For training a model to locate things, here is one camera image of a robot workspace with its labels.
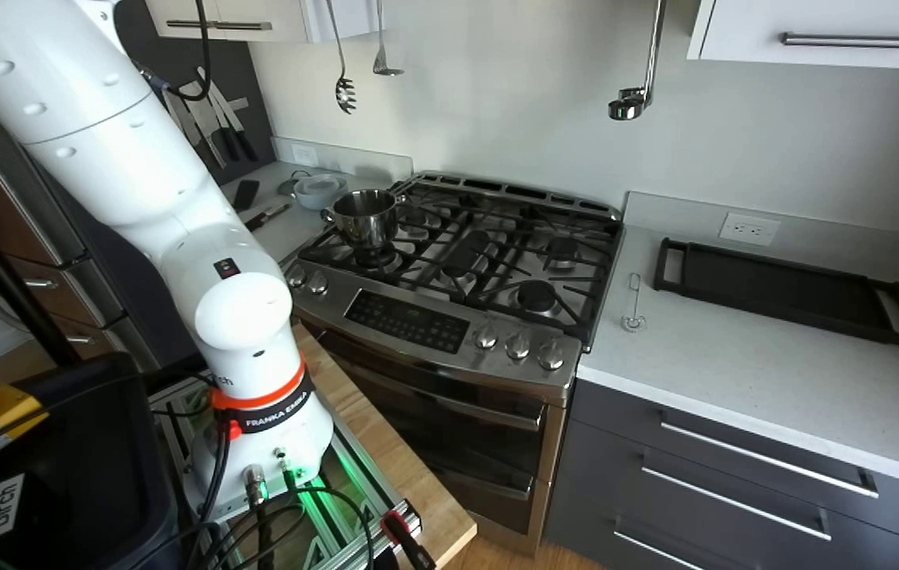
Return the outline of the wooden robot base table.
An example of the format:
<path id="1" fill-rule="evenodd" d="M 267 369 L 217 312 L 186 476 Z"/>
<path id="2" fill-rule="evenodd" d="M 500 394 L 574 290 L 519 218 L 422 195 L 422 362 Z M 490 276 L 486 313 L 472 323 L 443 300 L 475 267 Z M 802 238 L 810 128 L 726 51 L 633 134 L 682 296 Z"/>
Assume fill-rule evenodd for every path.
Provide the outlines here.
<path id="1" fill-rule="evenodd" d="M 478 538 L 478 522 L 304 328 L 295 329 L 295 339 L 320 403 L 365 447 L 381 476 L 415 508 L 422 515 L 422 545 L 440 570 L 451 570 Z"/>

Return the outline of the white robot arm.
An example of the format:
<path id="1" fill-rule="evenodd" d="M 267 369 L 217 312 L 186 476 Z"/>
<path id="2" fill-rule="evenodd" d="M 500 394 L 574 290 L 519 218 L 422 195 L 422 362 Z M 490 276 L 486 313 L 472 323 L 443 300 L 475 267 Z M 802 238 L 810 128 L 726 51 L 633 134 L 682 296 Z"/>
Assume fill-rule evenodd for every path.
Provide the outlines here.
<path id="1" fill-rule="evenodd" d="M 332 414 L 298 356 L 279 262 L 126 58 L 113 6 L 0 0 L 0 123 L 160 276 L 214 376 L 191 496 L 227 519 L 312 482 Z"/>

